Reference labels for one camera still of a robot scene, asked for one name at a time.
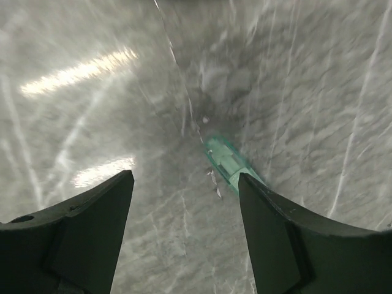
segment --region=green object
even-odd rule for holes
[[[264,184],[247,161],[241,157],[239,152],[223,136],[215,135],[209,138],[204,146],[205,154],[209,161],[237,194],[239,194],[238,181],[240,173],[248,173]]]

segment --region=black plastic part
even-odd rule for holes
[[[133,186],[132,172],[122,171],[85,193],[0,224],[0,293],[51,294],[60,280],[85,293],[110,293]]]
[[[258,293],[392,293],[392,231],[320,216],[245,174],[239,198]]]

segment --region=gray marble surface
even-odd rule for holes
[[[3,0],[0,221],[131,168],[112,293],[255,293],[224,134],[278,193],[392,221],[392,0]]]

